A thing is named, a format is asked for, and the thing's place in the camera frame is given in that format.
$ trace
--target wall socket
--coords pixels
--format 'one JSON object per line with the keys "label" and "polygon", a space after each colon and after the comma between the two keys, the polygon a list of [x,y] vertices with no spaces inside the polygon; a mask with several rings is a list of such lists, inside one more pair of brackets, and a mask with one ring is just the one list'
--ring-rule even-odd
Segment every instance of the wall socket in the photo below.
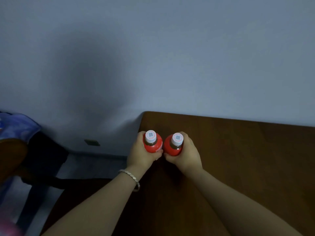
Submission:
{"label": "wall socket", "polygon": [[84,141],[85,141],[86,144],[88,144],[89,146],[96,146],[96,147],[99,147],[99,146],[100,146],[100,144],[99,144],[98,141],[96,141],[96,140],[84,139]]}

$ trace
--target person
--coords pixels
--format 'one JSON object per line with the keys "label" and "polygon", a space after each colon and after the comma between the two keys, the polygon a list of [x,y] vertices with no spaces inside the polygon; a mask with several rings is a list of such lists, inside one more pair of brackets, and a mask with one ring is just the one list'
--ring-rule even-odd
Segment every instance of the person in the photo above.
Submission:
{"label": "person", "polygon": [[[140,132],[127,159],[126,171],[140,180],[163,150],[148,153]],[[190,179],[215,210],[231,235],[301,235],[271,211],[218,181],[203,170],[200,155],[193,141],[184,132],[183,150],[173,157],[165,154],[170,163]],[[122,172],[94,195],[64,215],[43,236],[51,235],[111,235],[128,201],[135,180]]]}

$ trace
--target silver bracelet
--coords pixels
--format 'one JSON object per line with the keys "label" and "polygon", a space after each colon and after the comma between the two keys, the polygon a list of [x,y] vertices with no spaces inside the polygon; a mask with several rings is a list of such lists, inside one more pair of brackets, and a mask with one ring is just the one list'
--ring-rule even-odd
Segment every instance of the silver bracelet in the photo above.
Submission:
{"label": "silver bracelet", "polygon": [[137,188],[137,189],[134,189],[134,190],[133,190],[134,192],[137,192],[137,191],[140,190],[140,183],[139,183],[139,181],[137,180],[137,178],[133,176],[133,174],[131,174],[131,173],[130,173],[129,171],[127,171],[127,170],[119,170],[118,172],[119,172],[119,173],[120,173],[120,172],[123,172],[123,173],[128,174],[128,175],[131,176],[132,179],[137,183],[138,188]]}

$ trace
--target tile floor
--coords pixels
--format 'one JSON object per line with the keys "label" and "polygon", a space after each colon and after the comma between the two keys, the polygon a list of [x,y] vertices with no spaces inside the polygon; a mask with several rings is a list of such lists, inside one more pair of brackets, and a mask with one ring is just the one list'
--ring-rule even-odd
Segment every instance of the tile floor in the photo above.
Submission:
{"label": "tile floor", "polygon": [[[118,174],[118,170],[124,168],[126,168],[126,158],[124,157],[104,158],[69,154],[67,161],[62,165],[57,177],[62,179],[113,179]],[[0,205],[0,216],[17,222],[30,189],[30,185],[23,183],[19,177],[15,177],[10,189],[6,193],[3,203]],[[40,234],[51,209],[62,192],[63,190],[60,189],[49,188],[42,206],[26,232],[26,236],[38,236]]]}

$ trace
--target person's right arm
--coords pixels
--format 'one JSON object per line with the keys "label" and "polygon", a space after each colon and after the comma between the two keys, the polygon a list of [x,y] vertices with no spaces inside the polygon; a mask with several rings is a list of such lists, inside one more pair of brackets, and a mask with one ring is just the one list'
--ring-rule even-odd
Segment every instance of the person's right arm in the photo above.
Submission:
{"label": "person's right arm", "polygon": [[231,235],[301,235],[284,220],[203,170],[200,155],[184,132],[179,156],[164,154],[167,161],[193,181]]}

